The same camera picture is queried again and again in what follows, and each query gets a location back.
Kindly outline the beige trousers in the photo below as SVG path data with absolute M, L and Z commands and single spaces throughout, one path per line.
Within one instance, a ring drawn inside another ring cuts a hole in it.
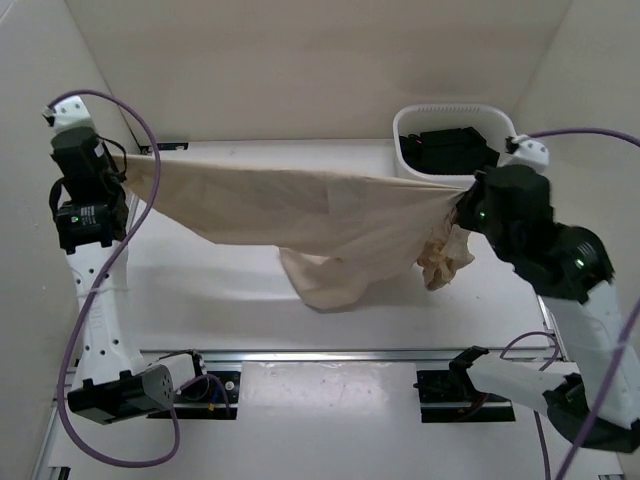
M 458 188 L 340 171 L 222 165 L 133 155 L 128 189 L 216 244 L 268 245 L 301 300 L 329 310 L 420 267 L 425 287 L 473 261 L 455 224 Z

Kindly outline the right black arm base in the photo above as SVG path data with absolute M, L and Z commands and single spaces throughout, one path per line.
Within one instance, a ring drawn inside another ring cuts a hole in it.
M 516 420 L 512 403 L 495 394 L 467 394 L 454 387 L 445 370 L 418 370 L 418 391 L 423 424 L 509 423 Z

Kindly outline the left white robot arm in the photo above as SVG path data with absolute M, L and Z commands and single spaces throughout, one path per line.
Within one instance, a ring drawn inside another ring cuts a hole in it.
M 54 135 L 52 158 L 63 177 L 50 196 L 61 249 L 87 313 L 82 353 L 66 399 L 71 412 L 102 425 L 169 410 L 177 389 L 186 399 L 206 395 L 210 377 L 193 350 L 148 363 L 123 324 L 129 318 L 127 250 L 121 243 L 129 215 L 122 176 L 90 126 Z

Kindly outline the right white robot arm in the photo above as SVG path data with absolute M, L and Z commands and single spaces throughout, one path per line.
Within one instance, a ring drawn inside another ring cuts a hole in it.
M 620 338 L 614 269 L 592 231 L 554 219 L 549 180 L 524 165 L 475 175 L 456 205 L 458 226 L 482 234 L 542 298 L 577 372 L 540 372 L 481 347 L 449 364 L 460 399 L 496 394 L 544 415 L 570 442 L 633 453 L 639 447 L 639 358 Z

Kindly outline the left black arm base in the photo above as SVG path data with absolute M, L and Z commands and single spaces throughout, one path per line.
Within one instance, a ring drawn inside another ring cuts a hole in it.
M 171 374 L 173 402 L 179 419 L 235 420 L 241 387 L 238 370 L 210 370 L 197 350 L 171 352 L 151 361 Z

